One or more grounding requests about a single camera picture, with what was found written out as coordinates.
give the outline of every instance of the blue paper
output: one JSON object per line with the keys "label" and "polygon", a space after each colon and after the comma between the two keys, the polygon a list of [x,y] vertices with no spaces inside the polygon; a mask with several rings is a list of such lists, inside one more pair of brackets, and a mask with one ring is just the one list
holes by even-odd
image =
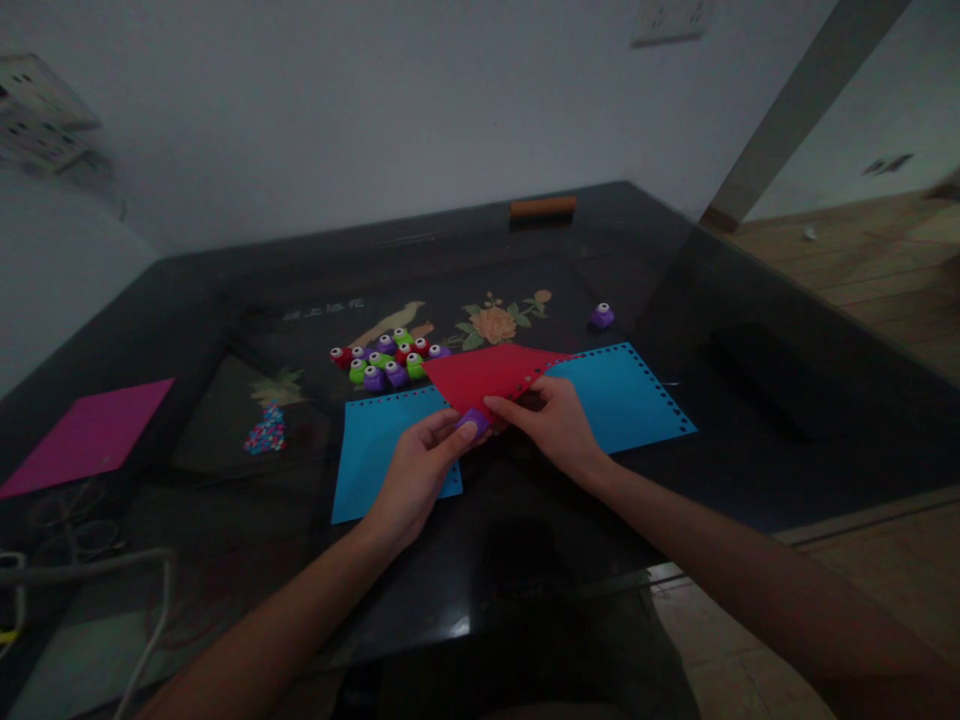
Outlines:
{"label": "blue paper", "polygon": [[547,370],[573,382],[606,453],[697,431],[630,343],[590,350]]}
{"label": "blue paper", "polygon": [[[450,407],[433,385],[347,403],[340,472],[333,498],[334,525],[358,520],[373,507],[403,431]],[[463,492],[460,464],[450,469],[440,497]]]}

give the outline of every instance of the cable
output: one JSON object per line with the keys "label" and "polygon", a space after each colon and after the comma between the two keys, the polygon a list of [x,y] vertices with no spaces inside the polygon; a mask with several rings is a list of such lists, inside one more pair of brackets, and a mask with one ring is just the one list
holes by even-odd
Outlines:
{"label": "cable", "polygon": [[[27,556],[23,553],[18,552],[0,552],[0,559],[11,558],[17,564],[17,569],[22,569],[27,564]],[[0,660],[3,660],[6,657],[7,653],[10,652],[10,648],[13,647],[13,644],[17,641],[17,638],[20,637],[20,633],[23,632],[23,624],[27,619],[27,589],[23,585],[17,585],[13,591],[14,593],[14,607],[15,616],[14,616],[14,625],[13,630],[9,632],[2,633],[4,637],[3,647],[0,647]]]}
{"label": "cable", "polygon": [[27,585],[56,585],[72,580],[82,580],[151,560],[159,560],[163,563],[163,600],[160,618],[153,635],[147,641],[146,647],[140,654],[140,659],[137,660],[137,664],[133,668],[130,679],[127,681],[127,687],[120,698],[120,704],[113,715],[113,720],[123,720],[130,701],[137,690],[137,685],[140,683],[140,677],[143,675],[143,671],[150,661],[150,656],[166,629],[167,618],[170,616],[170,606],[173,604],[174,569],[177,554],[171,548],[152,548],[87,565],[68,565],[56,568],[24,568],[21,566],[15,570],[0,570],[0,588],[15,587],[17,590],[23,590],[24,586]]}

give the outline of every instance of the black object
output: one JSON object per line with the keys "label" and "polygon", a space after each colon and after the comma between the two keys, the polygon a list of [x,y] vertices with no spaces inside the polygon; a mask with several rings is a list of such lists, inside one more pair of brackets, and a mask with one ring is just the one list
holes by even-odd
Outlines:
{"label": "black object", "polygon": [[759,323],[717,330],[714,345],[807,440],[843,437],[862,423],[842,389]]}

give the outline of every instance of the table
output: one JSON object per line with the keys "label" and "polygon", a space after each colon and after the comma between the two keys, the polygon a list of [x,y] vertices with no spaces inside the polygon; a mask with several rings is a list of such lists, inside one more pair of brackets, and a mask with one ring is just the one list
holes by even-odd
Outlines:
{"label": "table", "polygon": [[[173,624],[145,684],[175,672],[350,527],[329,525],[342,405],[295,411],[308,431],[289,462],[251,465],[240,453],[232,463],[235,445],[197,431],[218,420],[249,427],[256,414],[247,386],[264,359],[238,347],[234,331],[321,295],[366,297],[398,279],[429,284],[558,257],[616,309],[700,428],[624,453],[624,464],[766,533],[956,482],[960,391],[629,183],[571,192],[568,226],[511,231],[506,203],[495,203],[159,262],[0,403],[6,477],[76,397],[177,378],[124,468],[97,478],[102,495],[71,519],[115,527],[97,540],[114,553],[178,553]],[[780,432],[708,351],[712,331],[741,322],[763,323],[838,382],[865,410],[863,427],[818,444]],[[207,456],[217,458],[211,467]],[[464,494],[438,504],[319,665],[483,632],[499,623],[504,598],[603,591],[664,560],[518,434],[488,443],[463,473]],[[30,557],[43,548],[54,562],[63,523],[36,521],[42,500],[0,502],[0,545]],[[0,711],[70,716],[115,699],[155,621],[159,578],[145,567],[31,591],[31,632],[5,660]],[[73,663],[67,686],[72,657],[89,676],[79,682]],[[44,692],[51,682],[63,691]]]}

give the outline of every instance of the wooden floor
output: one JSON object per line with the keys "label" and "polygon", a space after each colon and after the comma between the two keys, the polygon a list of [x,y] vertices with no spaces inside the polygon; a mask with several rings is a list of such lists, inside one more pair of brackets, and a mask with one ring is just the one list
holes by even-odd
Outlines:
{"label": "wooden floor", "polygon": [[[812,227],[815,240],[804,238]],[[716,232],[960,385],[960,207],[887,198]],[[955,489],[946,494],[955,496]],[[960,502],[800,547],[960,668]],[[832,718],[813,689],[688,578],[654,586],[704,720]]]}
{"label": "wooden floor", "polygon": [[717,234],[960,385],[960,204],[902,195]]}

